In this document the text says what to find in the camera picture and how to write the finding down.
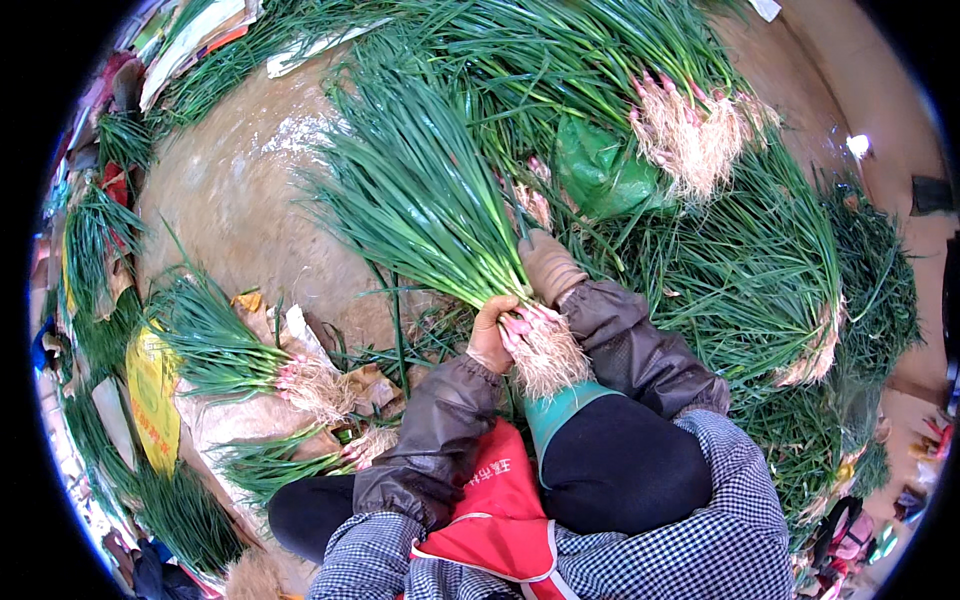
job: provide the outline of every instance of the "knee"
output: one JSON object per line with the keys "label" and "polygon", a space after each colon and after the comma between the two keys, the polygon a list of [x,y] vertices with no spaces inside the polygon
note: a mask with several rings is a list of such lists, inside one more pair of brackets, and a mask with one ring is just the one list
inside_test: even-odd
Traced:
{"label": "knee", "polygon": [[297,523],[297,508],[300,493],[298,481],[288,483],[276,491],[274,497],[267,502],[267,523],[270,531],[281,545],[295,535]]}

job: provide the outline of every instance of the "person's right hand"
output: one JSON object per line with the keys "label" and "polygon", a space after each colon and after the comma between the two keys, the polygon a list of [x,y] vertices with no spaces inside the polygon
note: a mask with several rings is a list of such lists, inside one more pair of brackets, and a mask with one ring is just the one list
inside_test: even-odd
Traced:
{"label": "person's right hand", "polygon": [[588,279],[570,252],[543,229],[530,229],[529,240],[520,240],[516,250],[534,293],[550,308],[573,286]]}

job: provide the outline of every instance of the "plastic bag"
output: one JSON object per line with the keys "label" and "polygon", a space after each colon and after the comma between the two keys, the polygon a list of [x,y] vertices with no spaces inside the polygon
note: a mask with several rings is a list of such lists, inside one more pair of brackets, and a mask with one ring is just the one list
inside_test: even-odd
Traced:
{"label": "plastic bag", "polygon": [[677,205],[654,194],[660,170],[636,158],[635,140],[625,141],[585,119],[561,120],[555,158],[560,185],[591,219]]}

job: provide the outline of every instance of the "work glove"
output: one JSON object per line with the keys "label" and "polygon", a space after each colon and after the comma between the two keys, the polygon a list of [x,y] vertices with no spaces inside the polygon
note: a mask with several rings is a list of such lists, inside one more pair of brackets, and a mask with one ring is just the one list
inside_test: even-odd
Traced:
{"label": "work glove", "polygon": [[518,304],[516,296],[494,296],[484,303],[473,320],[473,333],[470,334],[467,354],[498,375],[510,370],[514,357],[504,348],[501,338],[503,334],[496,323],[502,313],[515,309]]}
{"label": "work glove", "polygon": [[570,252],[543,229],[530,229],[529,240],[520,240],[516,250],[534,293],[550,308],[556,308],[562,296],[588,279]]}

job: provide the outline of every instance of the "red cloth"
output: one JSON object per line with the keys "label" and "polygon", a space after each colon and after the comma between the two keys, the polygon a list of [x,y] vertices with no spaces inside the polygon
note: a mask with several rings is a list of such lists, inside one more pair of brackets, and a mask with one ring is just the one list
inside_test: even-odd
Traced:
{"label": "red cloth", "polygon": [[111,161],[107,163],[104,169],[104,182],[101,189],[107,192],[107,195],[114,202],[125,208],[130,208],[127,198],[127,177],[126,172],[120,168],[117,163]]}
{"label": "red cloth", "polygon": [[477,467],[452,522],[414,543],[412,556],[438,558],[520,583],[527,597],[576,598],[557,572],[554,521],[540,505],[516,428],[497,419],[480,438]]}

